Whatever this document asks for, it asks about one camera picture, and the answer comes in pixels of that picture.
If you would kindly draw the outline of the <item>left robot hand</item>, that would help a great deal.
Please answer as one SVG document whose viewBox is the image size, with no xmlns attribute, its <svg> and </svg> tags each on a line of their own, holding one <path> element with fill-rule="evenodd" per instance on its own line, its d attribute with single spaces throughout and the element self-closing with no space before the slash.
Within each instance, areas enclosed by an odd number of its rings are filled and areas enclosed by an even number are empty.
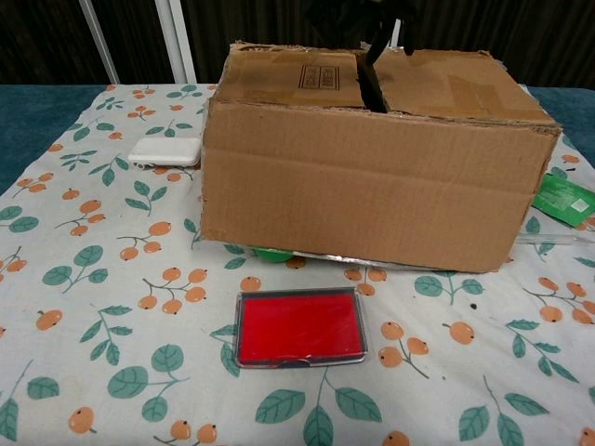
<svg viewBox="0 0 595 446">
<path fill-rule="evenodd" d="M 304 15 L 326 48 L 353 48 L 365 41 L 365 64 L 373 66 L 387 47 L 397 22 L 403 50 L 414 54 L 419 11 L 414 1 L 307 1 Z"/>
</svg>

